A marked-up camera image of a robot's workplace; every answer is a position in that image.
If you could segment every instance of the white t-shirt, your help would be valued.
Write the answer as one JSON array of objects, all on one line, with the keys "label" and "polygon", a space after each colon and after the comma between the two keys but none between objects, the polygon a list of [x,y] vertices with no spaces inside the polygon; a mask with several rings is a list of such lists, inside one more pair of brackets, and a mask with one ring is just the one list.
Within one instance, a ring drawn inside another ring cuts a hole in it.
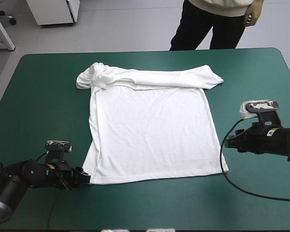
[{"label": "white t-shirt", "polygon": [[[94,63],[76,81],[77,88],[91,88],[93,141],[83,165],[90,182],[220,173],[220,146],[203,88],[222,82],[207,65],[162,72]],[[224,158],[223,166],[228,170]]]}]

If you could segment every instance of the t-shirt hem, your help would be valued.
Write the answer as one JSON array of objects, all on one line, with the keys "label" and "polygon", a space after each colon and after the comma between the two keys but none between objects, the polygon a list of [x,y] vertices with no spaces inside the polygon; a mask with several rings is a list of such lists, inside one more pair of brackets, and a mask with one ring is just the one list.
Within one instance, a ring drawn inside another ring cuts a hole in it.
[{"label": "t-shirt hem", "polygon": [[[224,171],[228,171],[228,166],[223,165]],[[130,176],[117,176],[117,177],[95,177],[93,180],[90,180],[91,184],[97,185],[109,185],[109,184],[122,184],[128,182],[136,182],[141,180],[149,179],[165,179],[165,178],[179,178],[179,177],[191,177],[191,176],[203,176],[203,175],[212,175],[221,173],[221,168],[209,168],[209,169],[198,169],[198,170],[188,170],[188,171],[171,171],[171,172],[162,172],[162,173],[149,173],[149,174],[137,174]]]}]

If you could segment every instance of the person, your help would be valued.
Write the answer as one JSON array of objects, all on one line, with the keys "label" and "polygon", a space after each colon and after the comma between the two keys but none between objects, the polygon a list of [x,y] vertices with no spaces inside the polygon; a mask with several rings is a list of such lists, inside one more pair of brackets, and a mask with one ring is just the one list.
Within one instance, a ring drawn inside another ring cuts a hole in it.
[{"label": "person", "polygon": [[184,0],[170,51],[194,50],[213,27],[210,49],[236,48],[245,27],[256,25],[264,0]]}]

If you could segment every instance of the green table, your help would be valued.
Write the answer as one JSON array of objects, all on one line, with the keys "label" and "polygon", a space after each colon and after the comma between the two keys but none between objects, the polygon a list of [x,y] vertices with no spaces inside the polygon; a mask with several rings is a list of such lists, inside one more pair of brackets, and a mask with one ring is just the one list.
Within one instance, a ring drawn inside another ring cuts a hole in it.
[{"label": "green table", "polygon": [[[220,140],[241,118],[241,103],[252,99],[278,101],[282,124],[290,127],[290,72],[273,48],[26,55],[0,103],[0,161],[34,159],[53,139],[70,141],[73,151],[65,158],[72,166],[82,165],[91,143],[90,90],[76,89],[75,81],[94,62],[165,71],[208,64],[225,80],[206,91]],[[247,120],[238,128],[250,125]],[[257,193],[290,197],[285,157],[226,148],[224,153],[234,182]],[[290,230],[290,203],[241,193],[221,174],[88,185],[72,192],[40,188],[27,191],[1,228],[45,229],[48,219],[49,228],[67,230]]]}]

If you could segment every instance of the black pants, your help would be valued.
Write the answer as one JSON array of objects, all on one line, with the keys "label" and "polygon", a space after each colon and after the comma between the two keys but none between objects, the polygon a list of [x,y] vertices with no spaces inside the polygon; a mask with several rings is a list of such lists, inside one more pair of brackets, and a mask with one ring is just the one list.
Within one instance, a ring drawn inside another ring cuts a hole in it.
[{"label": "black pants", "polygon": [[210,49],[235,48],[245,30],[244,15],[226,17],[209,13],[184,1],[182,18],[170,51],[194,50],[213,27]]}]

